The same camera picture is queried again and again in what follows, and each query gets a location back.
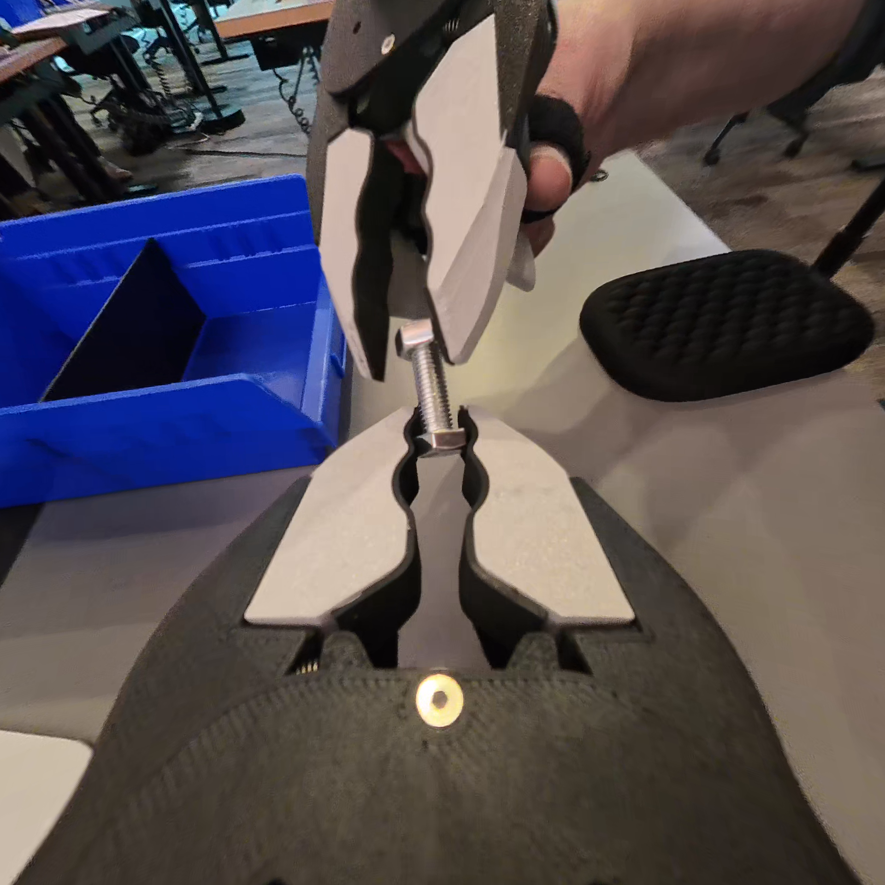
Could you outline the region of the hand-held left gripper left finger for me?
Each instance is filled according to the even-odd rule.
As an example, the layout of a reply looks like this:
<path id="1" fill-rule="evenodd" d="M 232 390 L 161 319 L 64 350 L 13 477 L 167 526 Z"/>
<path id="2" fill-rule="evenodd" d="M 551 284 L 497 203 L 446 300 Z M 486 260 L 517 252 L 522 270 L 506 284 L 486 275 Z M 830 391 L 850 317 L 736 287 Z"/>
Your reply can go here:
<path id="1" fill-rule="evenodd" d="M 315 469 L 245 610 L 249 624 L 349 632 L 376 667 L 396 667 L 421 596 L 418 417 L 396 410 Z"/>

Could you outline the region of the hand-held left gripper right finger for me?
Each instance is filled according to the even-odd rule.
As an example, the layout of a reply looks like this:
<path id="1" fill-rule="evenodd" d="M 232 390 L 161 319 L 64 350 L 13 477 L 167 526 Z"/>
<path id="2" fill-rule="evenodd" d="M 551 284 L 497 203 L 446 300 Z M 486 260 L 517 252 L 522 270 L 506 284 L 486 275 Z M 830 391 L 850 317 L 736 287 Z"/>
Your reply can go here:
<path id="1" fill-rule="evenodd" d="M 636 612 L 567 470 L 481 407 L 461 408 L 459 425 L 459 603 L 489 665 L 508 667 L 532 636 L 549 639 L 553 667 L 589 667 L 582 643 L 636 643 Z"/>

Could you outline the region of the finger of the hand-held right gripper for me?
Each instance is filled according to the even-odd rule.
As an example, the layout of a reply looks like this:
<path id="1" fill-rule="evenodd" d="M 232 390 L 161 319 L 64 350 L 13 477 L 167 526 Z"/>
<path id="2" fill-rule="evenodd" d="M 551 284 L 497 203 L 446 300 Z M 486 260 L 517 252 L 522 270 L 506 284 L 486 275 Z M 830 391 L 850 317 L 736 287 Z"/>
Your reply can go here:
<path id="1" fill-rule="evenodd" d="M 327 146 L 319 256 L 355 371 L 375 382 L 391 318 L 424 316 L 424 258 L 401 224 L 415 184 L 369 131 L 346 129 Z"/>
<path id="2" fill-rule="evenodd" d="M 505 284 L 537 281 L 520 217 L 526 173 L 501 127 L 492 14 L 455 40 L 416 95 L 407 142 L 427 173 L 426 288 L 446 360 L 470 360 Z"/>

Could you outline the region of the silver hex bolt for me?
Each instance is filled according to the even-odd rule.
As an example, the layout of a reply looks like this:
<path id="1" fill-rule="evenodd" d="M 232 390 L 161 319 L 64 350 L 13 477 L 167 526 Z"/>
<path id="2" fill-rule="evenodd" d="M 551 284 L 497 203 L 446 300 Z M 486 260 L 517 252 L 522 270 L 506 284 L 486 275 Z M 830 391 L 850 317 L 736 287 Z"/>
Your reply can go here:
<path id="1" fill-rule="evenodd" d="M 456 426 L 452 416 L 448 384 L 439 343 L 414 352 L 408 361 L 413 370 L 422 430 L 415 434 L 421 456 L 447 456 L 461 452 L 466 431 Z"/>

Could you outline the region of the person's right hand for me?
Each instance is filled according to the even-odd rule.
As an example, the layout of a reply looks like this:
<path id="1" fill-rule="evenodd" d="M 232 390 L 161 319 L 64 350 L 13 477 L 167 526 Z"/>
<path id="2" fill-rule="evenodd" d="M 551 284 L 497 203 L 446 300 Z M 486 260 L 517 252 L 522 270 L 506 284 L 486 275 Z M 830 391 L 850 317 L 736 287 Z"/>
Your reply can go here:
<path id="1" fill-rule="evenodd" d="M 559 38 L 538 97 L 565 102 L 589 164 L 572 172 L 563 149 L 531 149 L 527 209 L 556 212 L 603 161 L 708 114 L 699 37 L 704 2 L 559 3 Z"/>

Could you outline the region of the wooden desk with boxes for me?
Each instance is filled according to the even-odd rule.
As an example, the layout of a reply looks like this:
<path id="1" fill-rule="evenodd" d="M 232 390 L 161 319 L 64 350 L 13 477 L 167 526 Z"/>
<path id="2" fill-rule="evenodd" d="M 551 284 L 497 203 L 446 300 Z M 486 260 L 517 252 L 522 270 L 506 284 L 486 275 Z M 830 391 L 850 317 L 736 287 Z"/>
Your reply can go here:
<path id="1" fill-rule="evenodd" d="M 216 20 L 225 40 L 249 39 L 273 31 L 325 23 L 334 1 L 236 1 Z"/>

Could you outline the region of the blue plastic bin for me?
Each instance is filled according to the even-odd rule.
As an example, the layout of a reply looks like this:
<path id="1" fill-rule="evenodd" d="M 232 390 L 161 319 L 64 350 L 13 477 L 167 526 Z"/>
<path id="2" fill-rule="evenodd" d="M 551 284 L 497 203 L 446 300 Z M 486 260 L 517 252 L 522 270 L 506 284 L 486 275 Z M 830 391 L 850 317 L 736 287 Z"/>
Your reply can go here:
<path id="1" fill-rule="evenodd" d="M 2 507 L 313 466 L 348 350 L 300 174 L 2 223 Z"/>

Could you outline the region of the black wrist rest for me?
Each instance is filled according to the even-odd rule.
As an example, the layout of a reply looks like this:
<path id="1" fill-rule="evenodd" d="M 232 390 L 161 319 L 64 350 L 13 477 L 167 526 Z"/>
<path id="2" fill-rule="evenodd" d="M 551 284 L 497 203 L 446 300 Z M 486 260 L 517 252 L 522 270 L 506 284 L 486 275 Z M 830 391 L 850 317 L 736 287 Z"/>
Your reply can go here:
<path id="1" fill-rule="evenodd" d="M 581 335 L 625 390 L 692 403 L 839 370 L 873 342 L 869 311 L 787 254 L 730 251 L 608 282 Z"/>

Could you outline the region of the white metal stand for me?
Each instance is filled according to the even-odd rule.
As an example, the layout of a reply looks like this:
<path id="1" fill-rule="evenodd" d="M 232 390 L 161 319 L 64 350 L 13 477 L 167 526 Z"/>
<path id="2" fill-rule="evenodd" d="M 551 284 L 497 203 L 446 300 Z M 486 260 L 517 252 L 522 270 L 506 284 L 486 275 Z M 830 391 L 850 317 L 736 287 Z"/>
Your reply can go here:
<path id="1" fill-rule="evenodd" d="M 1 732 L 1 883 L 14 883 L 34 857 L 92 756 L 75 739 Z"/>

